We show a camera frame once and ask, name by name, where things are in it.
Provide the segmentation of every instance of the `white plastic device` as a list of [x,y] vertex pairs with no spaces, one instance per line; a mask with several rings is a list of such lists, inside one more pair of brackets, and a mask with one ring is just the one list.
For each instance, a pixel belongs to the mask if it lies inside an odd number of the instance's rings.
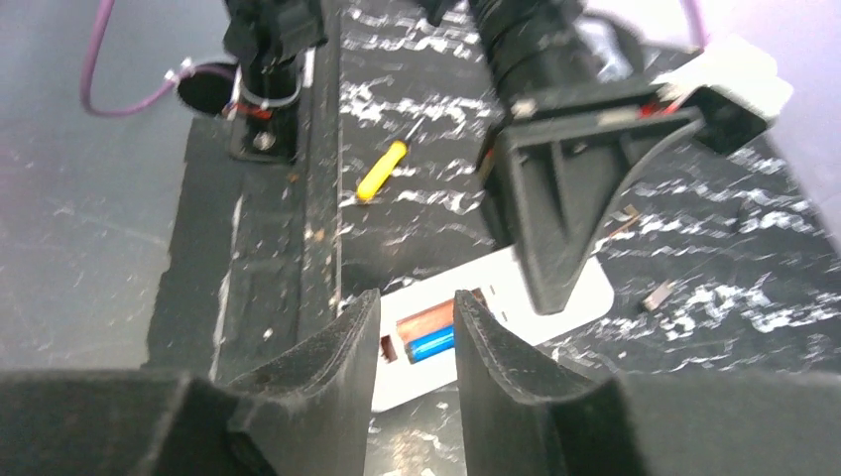
[[601,265],[590,258],[563,312],[538,315],[529,298],[513,247],[415,283],[381,299],[380,336],[388,336],[397,359],[380,357],[372,411],[384,412],[456,379],[455,351],[413,364],[397,332],[401,320],[453,299],[456,291],[478,290],[497,320],[532,345],[546,342],[605,315],[614,292]]

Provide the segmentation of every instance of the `screw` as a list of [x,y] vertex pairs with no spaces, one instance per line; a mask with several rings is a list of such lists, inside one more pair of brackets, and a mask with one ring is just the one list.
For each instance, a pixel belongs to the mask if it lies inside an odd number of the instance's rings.
[[254,136],[254,147],[261,151],[268,151],[275,145],[275,136],[268,132],[261,132]]
[[538,102],[533,99],[520,99],[511,106],[515,119],[532,117],[538,112]]

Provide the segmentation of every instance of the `screwdriver handle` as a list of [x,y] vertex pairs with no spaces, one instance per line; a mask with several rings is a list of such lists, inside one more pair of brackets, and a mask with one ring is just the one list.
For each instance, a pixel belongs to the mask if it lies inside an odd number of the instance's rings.
[[374,198],[374,195],[392,174],[394,167],[406,156],[408,151],[409,146],[405,142],[395,141],[392,143],[389,150],[371,168],[371,172],[359,183],[359,187],[356,189],[356,196],[362,201],[368,201]]

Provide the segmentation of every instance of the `cable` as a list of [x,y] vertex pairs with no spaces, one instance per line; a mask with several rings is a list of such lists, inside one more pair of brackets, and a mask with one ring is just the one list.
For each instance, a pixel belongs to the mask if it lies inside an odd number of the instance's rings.
[[97,109],[91,103],[91,89],[93,87],[93,74],[96,71],[96,61],[99,58],[99,50],[102,48],[102,40],[105,38],[105,30],[108,28],[108,20],[111,18],[111,12],[114,9],[116,0],[101,0],[99,8],[96,11],[96,19],[93,23],[93,30],[90,34],[90,43],[87,47],[87,53],[84,57],[84,64],[81,71],[81,82],[79,84],[79,99],[84,110],[93,116],[97,117],[126,117],[137,114],[156,103],[165,94],[173,90],[182,79],[190,77],[197,72],[208,72],[211,74],[218,74],[223,77],[234,79],[231,71],[214,66],[212,64],[200,64],[196,67],[183,67],[179,73],[168,73],[164,84],[152,93],[146,99],[141,100],[137,104],[126,107],[124,109],[117,109],[112,111],[105,111]]
[[686,20],[689,23],[690,34],[692,35],[695,45],[703,51],[709,45],[709,32],[707,32],[706,24],[704,22],[703,13],[701,13],[701,6],[698,0],[682,0],[683,11],[686,14]]

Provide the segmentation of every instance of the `table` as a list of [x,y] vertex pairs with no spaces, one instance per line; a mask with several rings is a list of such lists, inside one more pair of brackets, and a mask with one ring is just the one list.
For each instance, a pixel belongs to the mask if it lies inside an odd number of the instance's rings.
[[[478,37],[463,10],[438,30],[421,18],[386,0],[356,0],[344,15],[346,301],[373,287],[395,291],[493,248],[472,174],[485,128],[498,117]],[[685,58],[649,51],[658,70]],[[427,117],[416,146],[376,202],[360,206],[355,184],[416,115]],[[738,233],[748,198],[759,214]],[[693,144],[673,148],[625,201],[643,218],[598,253],[616,289],[613,309],[541,350],[605,373],[841,371],[841,261],[765,139],[730,158]],[[675,282],[674,295],[642,312],[640,301],[665,281]],[[372,417],[366,475],[461,475],[463,461],[454,384]]]

